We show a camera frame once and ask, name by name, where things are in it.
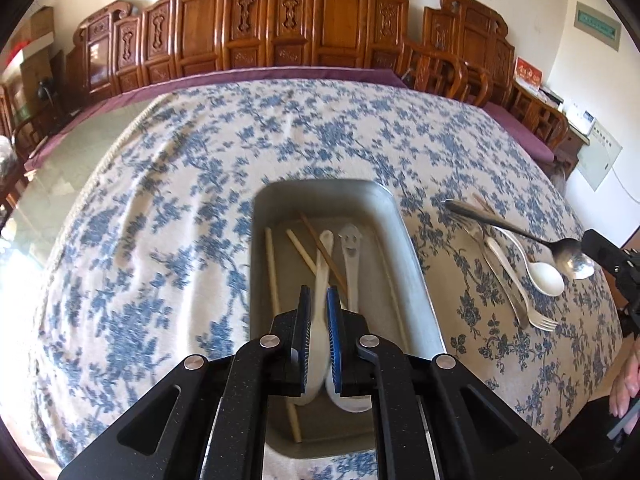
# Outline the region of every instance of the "white spoon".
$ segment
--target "white spoon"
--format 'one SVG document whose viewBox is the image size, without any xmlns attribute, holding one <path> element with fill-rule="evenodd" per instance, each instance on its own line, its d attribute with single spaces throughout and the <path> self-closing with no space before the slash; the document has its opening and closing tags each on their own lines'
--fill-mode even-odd
<svg viewBox="0 0 640 480">
<path fill-rule="evenodd" d="M 527 253 L 516 235 L 507 229 L 494 227 L 511 240 L 520 251 L 524 264 L 527 267 L 527 274 L 533 286 L 547 296 L 560 296 L 564 292 L 564 280 L 562 274 L 551 264 L 546 262 L 530 262 Z"/>
<path fill-rule="evenodd" d="M 344 266 L 347 270 L 347 295 L 348 307 L 352 312 L 358 312 L 358 263 L 360 261 L 360 240 L 362 234 L 353 224 L 347 224 L 340 231 L 340 241 L 342 243 L 342 255 L 344 256 Z M 329 398 L 336 406 L 345 412 L 361 413 L 371 409 L 371 396 L 341 397 L 335 393 L 334 375 L 331 367 L 324 380 L 324 387 L 329 394 Z"/>
<path fill-rule="evenodd" d="M 331 231 L 323 231 L 320 242 L 326 252 L 331 254 L 334 250 L 334 234 Z M 326 309 L 326 290 L 329 287 L 329 265 L 324 260 L 322 253 L 318 251 L 316 257 L 316 289 L 314 291 L 314 312 L 311 318 L 311 335 L 309 337 L 309 358 L 306 374 L 305 393 L 300 397 L 291 397 L 294 404 L 304 406 L 316 398 L 327 368 L 329 368 L 329 331 L 324 319 Z"/>
</svg>

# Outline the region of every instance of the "person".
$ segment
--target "person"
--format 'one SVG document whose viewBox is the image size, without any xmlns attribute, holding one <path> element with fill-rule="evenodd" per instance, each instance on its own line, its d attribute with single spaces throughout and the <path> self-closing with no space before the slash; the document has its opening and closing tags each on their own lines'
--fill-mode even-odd
<svg viewBox="0 0 640 480">
<path fill-rule="evenodd" d="M 616 454 L 624 438 L 615 442 L 607 433 L 625 416 L 631 400 L 640 392 L 640 336 L 622 370 L 616 376 L 609 397 L 592 400 L 578 413 L 569 426 L 556 438 L 553 446 L 582 475 L 583 479 L 604 478 L 609 462 Z M 638 423 L 638 414 L 624 427 L 631 434 Z"/>
</svg>

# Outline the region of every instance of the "black pants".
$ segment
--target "black pants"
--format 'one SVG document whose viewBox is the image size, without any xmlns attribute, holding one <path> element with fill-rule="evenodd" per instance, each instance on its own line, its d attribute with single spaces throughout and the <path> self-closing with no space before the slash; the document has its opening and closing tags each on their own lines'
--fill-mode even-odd
<svg viewBox="0 0 640 480">
<path fill-rule="evenodd" d="M 617 455 L 607 438 L 617 422 L 609 414 L 609 397 L 592 400 L 556 438 L 553 446 L 580 473 L 583 479 L 604 478 L 609 462 Z"/>
</svg>

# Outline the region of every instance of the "blue flower pattern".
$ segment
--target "blue flower pattern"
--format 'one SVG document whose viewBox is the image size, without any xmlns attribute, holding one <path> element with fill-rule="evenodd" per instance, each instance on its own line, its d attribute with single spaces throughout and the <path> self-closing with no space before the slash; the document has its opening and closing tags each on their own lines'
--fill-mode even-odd
<svg viewBox="0 0 640 480">
<path fill-rule="evenodd" d="M 522 330 L 478 248 L 440 205 L 477 192 L 539 236 L 582 232 L 482 110 L 338 81 L 191 88 L 151 105 L 68 219 L 50 262 L 31 356 L 32 426 L 61 466 L 186 355 L 221 358 L 247 340 L 252 198 L 269 182 L 305 178 L 365 178 L 394 193 L 448 350 L 539 433 L 552 440 L 589 399 L 621 341 L 602 272 L 548 298 L 501 239 L 537 308 L 560 321 L 554 333 Z M 292 462 L 269 449 L 265 460 Z M 299 478 L 369 479 L 376 460 L 368 451 L 300 468 Z"/>
</svg>

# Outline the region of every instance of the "metal tray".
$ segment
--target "metal tray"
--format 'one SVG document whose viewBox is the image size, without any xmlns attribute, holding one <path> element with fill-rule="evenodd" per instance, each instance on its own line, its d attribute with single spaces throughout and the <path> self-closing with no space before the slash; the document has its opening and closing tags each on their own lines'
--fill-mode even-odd
<svg viewBox="0 0 640 480">
<path fill-rule="evenodd" d="M 343 275 L 338 232 L 348 222 L 362 232 L 358 306 L 373 333 L 420 357 L 431 358 L 445 351 L 422 271 L 394 197 L 385 187 L 367 180 L 288 180 L 269 184 L 257 193 L 252 221 L 251 338 L 267 333 L 273 319 L 265 227 L 273 231 L 282 311 L 297 307 L 301 285 L 314 287 L 312 272 L 286 235 L 286 229 L 292 229 L 316 260 L 316 246 L 299 220 L 300 212 L 306 214 L 318 234 L 325 229 L 334 232 L 332 259 Z M 291 435 L 284 399 L 269 400 L 266 443 L 283 455 L 319 458 L 375 447 L 370 410 L 345 412 L 331 402 L 324 388 L 313 402 L 296 409 L 303 438 L 300 444 Z"/>
</svg>

